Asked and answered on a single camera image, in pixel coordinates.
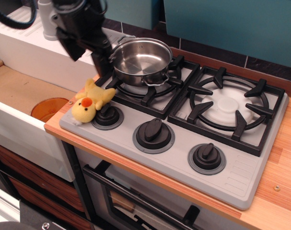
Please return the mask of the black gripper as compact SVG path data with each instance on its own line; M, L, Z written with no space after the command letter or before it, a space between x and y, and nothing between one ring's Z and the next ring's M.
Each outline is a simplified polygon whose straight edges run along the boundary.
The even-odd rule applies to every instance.
M100 77L110 76L112 46L102 31L105 0L54 0L56 36L73 61L77 61L88 49Z

